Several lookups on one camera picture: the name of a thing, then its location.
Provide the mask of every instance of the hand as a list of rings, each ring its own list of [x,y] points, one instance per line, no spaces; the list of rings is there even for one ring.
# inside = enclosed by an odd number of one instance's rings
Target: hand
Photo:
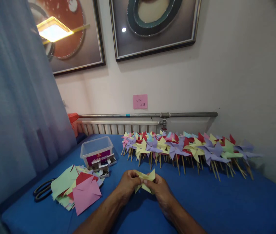
[[[168,215],[169,211],[177,200],[171,193],[166,180],[158,174],[155,174],[155,180],[153,182],[150,180],[144,180],[144,184],[155,194],[163,214],[170,219]]]
[[[115,189],[117,196],[121,197],[122,205],[126,205],[136,186],[143,183],[142,178],[134,170],[125,171]]]

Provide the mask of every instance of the orange basket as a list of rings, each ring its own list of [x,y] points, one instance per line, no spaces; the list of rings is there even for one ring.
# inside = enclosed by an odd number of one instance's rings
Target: orange basket
[[[78,115],[78,113],[71,113],[71,114],[68,114],[68,117],[69,117],[72,129],[74,131],[74,135],[75,135],[75,138],[76,138],[77,135],[78,135],[76,121],[78,120],[79,115]]]

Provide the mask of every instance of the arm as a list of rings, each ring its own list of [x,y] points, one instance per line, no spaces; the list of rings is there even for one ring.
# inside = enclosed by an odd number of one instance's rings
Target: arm
[[[205,234],[204,229],[189,215],[179,204],[170,191],[167,182],[156,174],[154,182],[144,180],[157,197],[157,201],[163,214],[169,219],[177,229],[178,233]]]
[[[127,204],[134,192],[134,188],[142,184],[142,182],[142,179],[138,178],[134,170],[126,171],[116,189],[75,230],[74,234],[109,233],[119,212]]]

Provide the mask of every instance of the finger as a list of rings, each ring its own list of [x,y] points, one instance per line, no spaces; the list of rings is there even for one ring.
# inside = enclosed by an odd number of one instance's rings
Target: finger
[[[129,170],[127,173],[131,178],[139,177],[135,170]]]
[[[162,177],[160,177],[158,174],[155,174],[155,179],[154,179],[154,183],[158,184],[163,180]]]
[[[137,186],[137,185],[141,185],[143,183],[143,179],[142,178],[133,178],[132,181],[134,182],[134,185]]]
[[[157,184],[153,183],[150,180],[144,180],[144,184],[150,188],[154,193],[157,192]]]

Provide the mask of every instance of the clear plastic box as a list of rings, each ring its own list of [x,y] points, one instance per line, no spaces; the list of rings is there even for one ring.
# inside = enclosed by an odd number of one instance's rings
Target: clear plastic box
[[[101,160],[101,164],[106,164],[107,156],[112,154],[113,144],[108,136],[87,141],[82,144],[81,159],[84,160],[87,168],[91,170],[92,162]]]

